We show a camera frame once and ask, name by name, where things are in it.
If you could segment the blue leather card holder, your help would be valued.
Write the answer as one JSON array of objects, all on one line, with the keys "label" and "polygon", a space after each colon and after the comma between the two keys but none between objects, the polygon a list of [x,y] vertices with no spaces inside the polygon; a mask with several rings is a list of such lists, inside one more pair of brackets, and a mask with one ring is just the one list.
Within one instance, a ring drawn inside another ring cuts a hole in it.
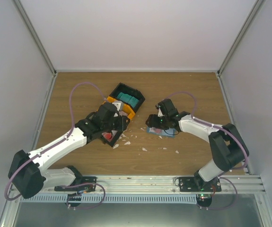
[{"label": "blue leather card holder", "polygon": [[177,131],[175,129],[161,130],[157,128],[147,128],[147,133],[173,138],[176,135]]}]

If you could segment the black three-compartment card tray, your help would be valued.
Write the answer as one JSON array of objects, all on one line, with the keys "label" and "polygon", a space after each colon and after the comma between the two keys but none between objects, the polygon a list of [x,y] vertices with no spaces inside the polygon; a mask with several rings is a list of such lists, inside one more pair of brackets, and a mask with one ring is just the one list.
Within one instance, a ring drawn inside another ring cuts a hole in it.
[{"label": "black three-compartment card tray", "polygon": [[[128,118],[123,121],[125,125],[128,126],[136,115],[136,112],[144,103],[145,97],[139,90],[124,83],[119,83],[106,98],[106,101],[114,104],[121,116]],[[125,129],[114,129],[111,132],[103,132],[101,140],[104,144],[114,147],[124,131]]]}]

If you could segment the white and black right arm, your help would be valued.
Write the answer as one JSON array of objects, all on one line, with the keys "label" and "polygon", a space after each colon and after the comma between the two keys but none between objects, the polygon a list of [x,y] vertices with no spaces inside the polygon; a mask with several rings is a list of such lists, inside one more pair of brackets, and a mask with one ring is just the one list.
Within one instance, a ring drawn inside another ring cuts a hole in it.
[{"label": "white and black right arm", "polygon": [[249,151],[235,125],[213,124],[191,113],[179,112],[170,99],[159,102],[156,108],[158,113],[149,115],[146,120],[149,128],[163,131],[175,129],[209,143],[212,159],[194,174],[194,187],[198,191],[207,190],[214,178],[232,170],[242,161],[247,165]]}]

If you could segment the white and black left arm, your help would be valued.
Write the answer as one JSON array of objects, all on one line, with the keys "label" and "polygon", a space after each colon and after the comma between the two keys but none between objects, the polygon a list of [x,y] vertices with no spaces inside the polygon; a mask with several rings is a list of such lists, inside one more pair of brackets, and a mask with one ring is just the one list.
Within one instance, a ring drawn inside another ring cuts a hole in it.
[{"label": "white and black left arm", "polygon": [[37,150],[18,151],[12,160],[8,186],[14,185],[19,196],[25,199],[38,194],[44,188],[68,187],[71,191],[81,188],[80,173],[73,167],[50,170],[50,166],[70,152],[99,139],[107,142],[107,133],[126,130],[130,120],[120,115],[123,102],[105,102],[85,119],[73,124],[64,135]]}]

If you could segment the red and white card stack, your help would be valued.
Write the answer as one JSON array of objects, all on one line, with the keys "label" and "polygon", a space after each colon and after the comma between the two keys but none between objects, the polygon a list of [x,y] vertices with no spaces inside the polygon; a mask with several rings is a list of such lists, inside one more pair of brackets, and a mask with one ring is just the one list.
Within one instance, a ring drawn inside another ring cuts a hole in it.
[{"label": "red and white card stack", "polygon": [[113,132],[113,131],[104,132],[104,133],[102,133],[102,136],[105,140],[107,140],[108,142],[111,142],[115,134],[116,134],[116,132]]}]

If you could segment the orange middle tray bin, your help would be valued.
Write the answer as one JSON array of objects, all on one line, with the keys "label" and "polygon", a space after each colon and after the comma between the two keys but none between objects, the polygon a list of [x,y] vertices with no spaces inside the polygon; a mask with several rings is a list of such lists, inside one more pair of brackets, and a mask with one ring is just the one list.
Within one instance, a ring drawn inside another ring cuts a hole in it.
[{"label": "orange middle tray bin", "polygon": [[[111,96],[108,96],[107,98],[103,97],[103,100],[105,102],[110,102],[110,103],[112,103],[114,101],[121,101],[120,99],[117,99],[116,97],[111,97]],[[133,117],[135,116],[135,111],[129,104],[127,104],[126,102],[123,102],[123,109],[119,112],[119,114],[125,115],[130,120],[132,120]]]}]

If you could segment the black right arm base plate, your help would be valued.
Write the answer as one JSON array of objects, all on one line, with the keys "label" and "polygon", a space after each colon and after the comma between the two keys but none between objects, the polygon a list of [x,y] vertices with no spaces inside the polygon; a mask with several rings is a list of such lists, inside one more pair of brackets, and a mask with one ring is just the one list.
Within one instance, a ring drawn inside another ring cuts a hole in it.
[{"label": "black right arm base plate", "polygon": [[180,192],[221,192],[221,184],[218,178],[209,182],[198,180],[194,176],[178,177],[176,185],[179,186]]}]

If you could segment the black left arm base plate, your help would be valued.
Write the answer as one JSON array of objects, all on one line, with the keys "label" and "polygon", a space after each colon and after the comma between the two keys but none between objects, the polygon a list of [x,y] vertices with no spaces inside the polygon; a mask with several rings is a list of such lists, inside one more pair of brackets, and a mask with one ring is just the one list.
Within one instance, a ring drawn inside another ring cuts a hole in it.
[{"label": "black left arm base plate", "polygon": [[74,186],[73,188],[63,188],[61,186],[54,187],[54,190],[56,192],[94,192],[96,189],[95,185],[89,184],[89,185],[83,185],[78,186],[83,183],[96,183],[97,177],[96,176],[83,176],[80,178],[76,178],[70,186]]}]

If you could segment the aluminium front frame rail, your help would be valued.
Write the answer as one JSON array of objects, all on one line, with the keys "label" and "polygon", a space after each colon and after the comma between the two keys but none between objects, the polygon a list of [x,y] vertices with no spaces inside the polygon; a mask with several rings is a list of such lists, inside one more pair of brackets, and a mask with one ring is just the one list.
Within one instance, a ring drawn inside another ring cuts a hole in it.
[{"label": "aluminium front frame rail", "polygon": [[[195,186],[181,183],[174,175],[97,175],[97,184],[109,194],[195,194],[212,193],[213,188],[198,190]],[[224,175],[217,184],[218,193],[239,194],[265,193],[258,175]]]}]

